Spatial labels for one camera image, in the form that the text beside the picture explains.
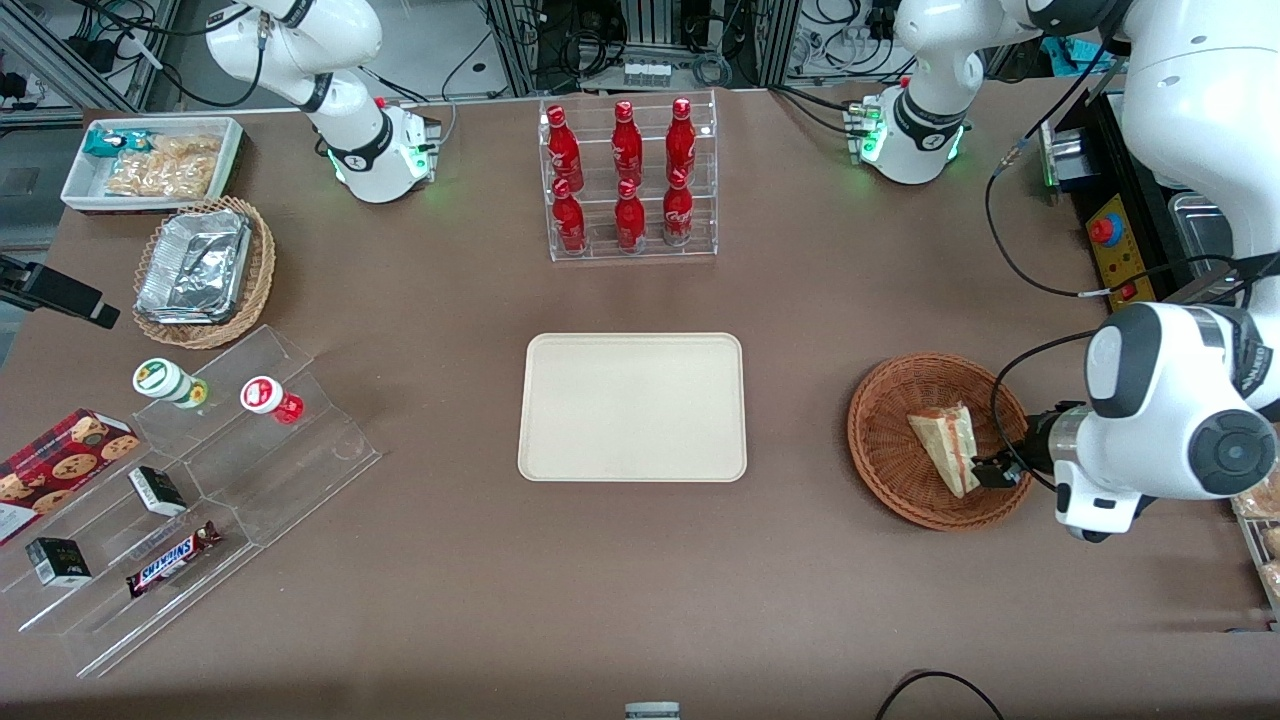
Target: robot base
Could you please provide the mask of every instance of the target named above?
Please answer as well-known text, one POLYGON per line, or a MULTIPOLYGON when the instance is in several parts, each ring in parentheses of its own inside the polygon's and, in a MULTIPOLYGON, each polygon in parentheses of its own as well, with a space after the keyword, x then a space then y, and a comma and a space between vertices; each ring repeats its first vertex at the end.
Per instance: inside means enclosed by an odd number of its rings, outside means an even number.
POLYGON ((367 170, 343 168, 329 152, 338 179, 365 202, 390 202, 434 181, 439 161, 439 124, 428 126, 421 115, 402 108, 388 106, 383 113, 392 120, 392 141, 367 170))
POLYGON ((868 95, 852 113, 845 113, 846 129, 867 133, 849 138, 849 155, 854 164, 870 165, 893 182, 923 184, 938 177, 960 152, 964 128, 956 131, 950 147, 920 150, 893 118, 893 102, 901 92, 902 87, 895 86, 879 95, 868 95))

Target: brown wicker basket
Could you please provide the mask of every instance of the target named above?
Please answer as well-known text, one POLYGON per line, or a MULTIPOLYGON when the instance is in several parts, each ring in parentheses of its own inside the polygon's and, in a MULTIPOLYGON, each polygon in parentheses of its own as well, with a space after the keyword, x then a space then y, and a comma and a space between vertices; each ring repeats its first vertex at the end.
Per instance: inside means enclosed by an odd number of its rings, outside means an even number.
MULTIPOLYGON (((906 420, 925 407, 964 402, 978 454, 992 455, 1001 446, 988 410, 995 382, 986 369, 957 355, 918 352, 877 365, 849 405, 849 450, 863 482, 895 512, 934 530, 974 530, 1005 519, 1027 497, 1030 477, 1012 489, 977 488, 956 498, 906 420)), ((1000 388, 997 407, 1009 439, 1021 439, 1025 413, 1007 387, 1000 388)))
MULTIPOLYGON (((244 265, 244 281, 241 287, 239 309, 232 319, 221 325, 161 325, 152 323, 133 311, 133 320, 154 341, 166 345, 177 345, 187 350, 209 350, 219 345, 238 338, 253 329, 262 306, 266 305, 266 296, 271 292, 271 273, 275 272, 275 240, 271 238, 271 228, 262 222, 262 215, 252 205, 238 197, 219 197, 209 202, 201 202, 184 208, 178 214, 212 213, 215 210, 236 210, 253 222, 253 237, 250 240, 250 256, 244 265)), ((151 252, 155 251, 156 240, 160 237, 160 228, 151 233, 151 241, 142 251, 142 260, 133 274, 133 291, 141 292, 142 279, 147 275, 151 265, 151 252)))

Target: table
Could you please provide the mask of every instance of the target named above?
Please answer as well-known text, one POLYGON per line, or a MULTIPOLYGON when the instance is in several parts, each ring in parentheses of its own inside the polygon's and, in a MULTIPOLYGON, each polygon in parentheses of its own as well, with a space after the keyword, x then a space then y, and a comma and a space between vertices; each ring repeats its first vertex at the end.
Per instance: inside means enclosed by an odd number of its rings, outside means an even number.
MULTIPOLYGON (((844 140, 772 95, 719 92, 721 255, 563 266, 547 259, 536 102, 465 106, 439 181, 357 202, 298 114, 246 114, 236 193, 279 260, 264 320, 316 356, 334 402, 387 456, 102 680, 4 628, 6 719, 870 717, 908 671, 960 673, 1010 717, 1248 716, 1280 702, 1277 638, 1221 503, 1157 502, 1101 546, 1034 491, 1001 525, 910 525, 860 483, 845 413, 876 363, 919 350, 996 369, 1097 325, 1001 263, 982 184, 1064 83, 991 83, 964 152, 927 187, 851 168, 844 140), (543 332, 724 331, 745 348, 749 469, 728 486, 535 484, 516 470, 525 346, 543 332)), ((864 88, 836 96, 860 97, 864 88)), ((1094 287, 1037 159, 996 187, 1011 252, 1094 287)), ((63 218, 49 264, 133 300, 156 223, 63 218)), ((0 375, 17 448, 68 410, 127 416, 127 378, 168 351, 41 311, 0 375)), ((1029 411, 1082 397, 1083 345, 1010 386, 1029 411)), ((897 717, 986 717, 931 680, 897 717)))

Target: red cookie box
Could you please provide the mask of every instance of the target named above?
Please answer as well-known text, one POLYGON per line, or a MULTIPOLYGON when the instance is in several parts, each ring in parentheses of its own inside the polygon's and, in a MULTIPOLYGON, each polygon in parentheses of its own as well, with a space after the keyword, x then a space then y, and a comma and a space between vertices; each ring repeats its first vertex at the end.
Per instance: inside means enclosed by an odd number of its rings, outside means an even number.
POLYGON ((137 446, 124 423, 77 410, 0 462, 0 546, 137 446))

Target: bottle cap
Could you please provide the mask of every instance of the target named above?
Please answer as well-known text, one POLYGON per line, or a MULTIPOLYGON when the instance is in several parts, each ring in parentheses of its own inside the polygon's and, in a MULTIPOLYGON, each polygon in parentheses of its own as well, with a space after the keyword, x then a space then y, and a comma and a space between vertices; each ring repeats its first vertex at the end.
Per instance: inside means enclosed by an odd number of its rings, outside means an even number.
POLYGON ((265 415, 284 402, 284 387, 266 375, 259 375, 244 383, 241 391, 241 405, 250 413, 265 415))
POLYGON ((172 360, 152 357, 133 370, 133 389, 151 398, 168 400, 178 395, 186 375, 172 360))

